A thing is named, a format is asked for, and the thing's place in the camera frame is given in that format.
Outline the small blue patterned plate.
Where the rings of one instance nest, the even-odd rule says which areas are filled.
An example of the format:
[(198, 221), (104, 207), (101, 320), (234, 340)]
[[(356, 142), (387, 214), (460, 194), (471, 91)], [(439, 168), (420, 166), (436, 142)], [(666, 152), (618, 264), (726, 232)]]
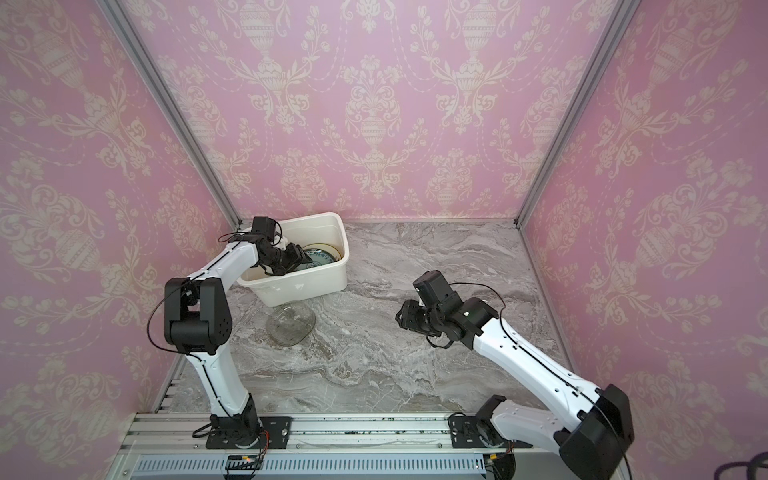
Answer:
[(330, 251), (322, 248), (308, 248), (304, 253), (310, 260), (310, 263), (307, 265), (308, 268), (330, 265), (338, 261), (338, 258)]

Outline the clear glass plate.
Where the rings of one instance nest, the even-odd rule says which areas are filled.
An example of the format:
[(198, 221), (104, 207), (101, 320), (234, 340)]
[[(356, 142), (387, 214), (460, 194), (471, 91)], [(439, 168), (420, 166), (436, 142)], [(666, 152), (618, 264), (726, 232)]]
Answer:
[(306, 304), (286, 303), (277, 306), (266, 322), (269, 338), (282, 347), (292, 347), (309, 336), (316, 325), (317, 316)]

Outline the beige plate brown rim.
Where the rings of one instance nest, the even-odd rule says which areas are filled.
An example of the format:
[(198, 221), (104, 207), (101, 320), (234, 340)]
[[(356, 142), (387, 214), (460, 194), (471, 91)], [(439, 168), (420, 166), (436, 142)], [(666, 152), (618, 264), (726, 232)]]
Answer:
[(336, 248), (333, 245), (327, 244), (327, 243), (317, 242), (317, 243), (308, 244), (308, 245), (303, 247), (304, 251), (306, 249), (308, 249), (308, 248), (322, 248), (322, 249), (328, 250), (334, 256), (336, 256), (338, 258), (338, 261), (340, 261), (342, 259), (342, 257), (343, 257), (343, 254), (341, 253), (341, 251), (338, 248)]

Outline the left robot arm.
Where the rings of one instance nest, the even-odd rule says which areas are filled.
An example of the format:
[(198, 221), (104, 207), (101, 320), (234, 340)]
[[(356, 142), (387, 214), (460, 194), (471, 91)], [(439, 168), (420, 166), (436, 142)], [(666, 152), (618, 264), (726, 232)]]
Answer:
[(229, 288), (251, 268), (284, 276), (311, 262), (295, 243), (280, 247), (269, 236), (236, 233), (205, 266), (166, 283), (163, 315), (167, 350), (186, 357), (202, 382), (211, 408), (207, 448), (256, 448), (264, 452), (270, 441), (232, 358), (234, 321), (227, 299)]

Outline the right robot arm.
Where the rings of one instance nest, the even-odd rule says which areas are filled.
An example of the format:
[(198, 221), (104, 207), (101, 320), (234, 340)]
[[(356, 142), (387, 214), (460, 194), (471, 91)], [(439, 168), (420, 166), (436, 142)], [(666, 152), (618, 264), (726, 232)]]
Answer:
[(557, 454), (579, 479), (611, 479), (627, 471), (635, 439), (628, 395), (599, 387), (561, 366), (523, 338), (486, 302), (472, 297), (427, 305), (407, 300), (398, 326), (432, 340), (446, 336), (492, 361), (533, 393), (543, 409), (493, 401), (479, 421), (505, 440), (522, 441)]

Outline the white plastic bin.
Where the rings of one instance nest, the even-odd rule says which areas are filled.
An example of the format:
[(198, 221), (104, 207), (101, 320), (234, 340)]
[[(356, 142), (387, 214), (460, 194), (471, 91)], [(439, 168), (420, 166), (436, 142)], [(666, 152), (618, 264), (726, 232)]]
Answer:
[(307, 268), (284, 276), (267, 276), (261, 267), (251, 268), (237, 279), (237, 284), (250, 289), (267, 307), (303, 301), (339, 292), (347, 286), (346, 264), (350, 258), (349, 242), (342, 218), (333, 212), (279, 221), (289, 243), (302, 248), (311, 243), (327, 243), (338, 248), (340, 261)]

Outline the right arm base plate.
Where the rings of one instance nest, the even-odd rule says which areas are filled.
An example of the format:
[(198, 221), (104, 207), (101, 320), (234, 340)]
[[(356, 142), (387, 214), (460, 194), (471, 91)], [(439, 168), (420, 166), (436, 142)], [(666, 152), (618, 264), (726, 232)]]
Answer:
[(447, 418), (447, 424), (454, 449), (508, 448), (509, 441), (496, 431), (489, 420), (457, 412)]

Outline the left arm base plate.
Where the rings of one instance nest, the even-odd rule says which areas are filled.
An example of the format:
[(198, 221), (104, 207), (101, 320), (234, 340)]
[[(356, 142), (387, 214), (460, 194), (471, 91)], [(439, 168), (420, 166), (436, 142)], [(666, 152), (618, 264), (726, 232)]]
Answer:
[(290, 438), (293, 418), (289, 416), (260, 417), (254, 426), (218, 426), (212, 428), (206, 448), (284, 450)]

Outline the aluminium mounting rail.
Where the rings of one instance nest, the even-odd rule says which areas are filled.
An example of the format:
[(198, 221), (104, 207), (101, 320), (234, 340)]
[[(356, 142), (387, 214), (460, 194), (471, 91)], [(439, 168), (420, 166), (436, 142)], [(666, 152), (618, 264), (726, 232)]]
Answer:
[(289, 414), (284, 450), (207, 449), (200, 414), (139, 414), (110, 479), (572, 479), (560, 457), (522, 441), (454, 449), (454, 413)]

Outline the left corner aluminium post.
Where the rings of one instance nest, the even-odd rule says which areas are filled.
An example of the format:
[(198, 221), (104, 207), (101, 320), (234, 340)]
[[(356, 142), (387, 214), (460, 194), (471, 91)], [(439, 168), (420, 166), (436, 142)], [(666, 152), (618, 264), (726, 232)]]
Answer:
[(234, 202), (205, 155), (202, 143), (193, 133), (190, 123), (186, 120), (179, 103), (164, 80), (159, 66), (152, 58), (150, 50), (130, 19), (127, 9), (120, 1), (115, 0), (97, 0), (96, 4), (126, 50), (135, 69), (176, 135), (179, 144), (224, 217), (231, 226), (241, 226), (242, 218)]

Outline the corner aluminium post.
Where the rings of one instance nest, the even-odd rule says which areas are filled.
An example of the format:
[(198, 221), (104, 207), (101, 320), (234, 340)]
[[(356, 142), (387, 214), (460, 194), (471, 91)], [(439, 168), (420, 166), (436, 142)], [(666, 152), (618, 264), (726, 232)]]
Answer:
[(231, 226), (241, 226), (242, 218), (234, 202), (205, 155), (202, 143), (193, 133), (190, 123), (186, 120), (179, 103), (164, 80), (159, 66), (152, 58), (150, 50), (130, 19), (127, 9), (120, 1), (115, 0), (97, 0), (96, 4), (126, 50), (135, 69), (176, 135), (179, 144), (224, 217)]
[(524, 198), (519, 215), (516, 217), (516, 226), (519, 230), (522, 230), (532, 217), (536, 204), (560, 156), (578, 126), (584, 111), (589, 106), (591, 98), (640, 4), (639, 0), (616, 2), (606, 28), (586, 64), (581, 80), (565, 110), (564, 117)]

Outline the right corner aluminium post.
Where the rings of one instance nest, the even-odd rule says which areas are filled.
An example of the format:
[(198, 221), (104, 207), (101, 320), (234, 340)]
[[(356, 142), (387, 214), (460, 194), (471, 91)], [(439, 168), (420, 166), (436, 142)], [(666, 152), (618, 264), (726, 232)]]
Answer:
[(591, 98), (640, 4), (639, 0), (616, 2), (606, 28), (586, 64), (581, 80), (565, 110), (564, 117), (524, 198), (519, 215), (516, 217), (516, 226), (519, 230), (522, 230), (532, 217), (536, 204), (560, 156), (578, 126), (584, 111), (589, 106)]

